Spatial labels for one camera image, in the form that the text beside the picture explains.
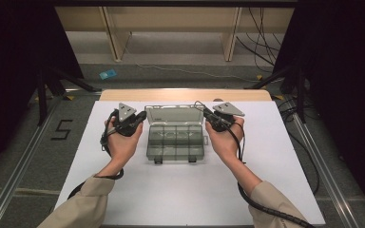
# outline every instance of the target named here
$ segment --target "box lid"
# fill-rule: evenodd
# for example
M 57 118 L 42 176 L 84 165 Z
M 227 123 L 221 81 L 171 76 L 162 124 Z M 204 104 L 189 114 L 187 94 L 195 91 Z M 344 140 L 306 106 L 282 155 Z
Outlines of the box lid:
M 203 105 L 147 105 L 150 125 L 194 125 L 203 123 Z

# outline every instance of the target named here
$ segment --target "silver bracket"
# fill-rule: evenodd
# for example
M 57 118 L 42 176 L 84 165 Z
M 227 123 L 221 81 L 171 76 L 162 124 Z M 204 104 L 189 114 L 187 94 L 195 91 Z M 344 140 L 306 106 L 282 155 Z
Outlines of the silver bracket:
M 134 114 L 136 112 L 136 109 L 131 106 L 128 106 L 126 104 L 120 103 L 118 106 L 118 111 L 119 111 L 119 115 L 120 115 L 119 120 L 120 120 L 120 122 L 123 122 L 128 117 L 130 117 L 132 114 Z
M 222 114 L 235 115 L 235 116 L 245 116 L 245 114 L 238 108 L 234 107 L 230 103 L 223 103 L 213 106 L 213 109 L 219 111 Z

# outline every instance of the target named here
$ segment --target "finger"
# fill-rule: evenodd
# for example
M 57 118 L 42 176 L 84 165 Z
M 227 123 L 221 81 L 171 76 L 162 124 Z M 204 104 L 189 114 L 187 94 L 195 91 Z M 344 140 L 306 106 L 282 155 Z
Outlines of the finger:
M 139 123 L 138 127 L 136 127 L 135 133 L 132 136 L 139 139 L 143 131 L 144 131 L 144 123 Z
M 234 120 L 237 124 L 240 124 L 241 126 L 244 125 L 244 118 L 241 118 L 241 117 L 238 117 L 238 116 L 233 116 L 233 118 L 234 118 Z
M 113 123 L 115 122 L 115 116 L 111 117 L 111 119 L 109 120 L 109 124 L 108 127 L 113 127 Z
M 215 133 L 215 130 L 212 128 L 212 124 L 210 122 L 205 123 L 205 129 L 209 135 Z
M 241 141 L 242 137 L 244 136 L 243 129 L 238 124 L 233 123 L 230 126 L 230 130 L 233 132 L 233 134 Z

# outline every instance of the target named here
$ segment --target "blue object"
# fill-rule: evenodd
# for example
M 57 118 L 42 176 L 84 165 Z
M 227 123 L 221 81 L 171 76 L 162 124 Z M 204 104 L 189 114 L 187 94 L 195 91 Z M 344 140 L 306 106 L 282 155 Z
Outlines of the blue object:
M 108 71 L 100 73 L 100 78 L 102 78 L 102 80 L 111 78 L 111 77 L 115 77 L 115 76 L 117 76 L 117 72 L 115 72 L 114 69 L 110 69 Z

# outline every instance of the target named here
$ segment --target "clear plastic box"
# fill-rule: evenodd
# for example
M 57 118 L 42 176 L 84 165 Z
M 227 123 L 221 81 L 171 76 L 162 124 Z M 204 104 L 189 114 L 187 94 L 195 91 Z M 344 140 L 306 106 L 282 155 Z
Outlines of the clear plastic box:
M 200 105 L 146 106 L 150 124 L 146 155 L 150 161 L 196 162 L 203 159 Z

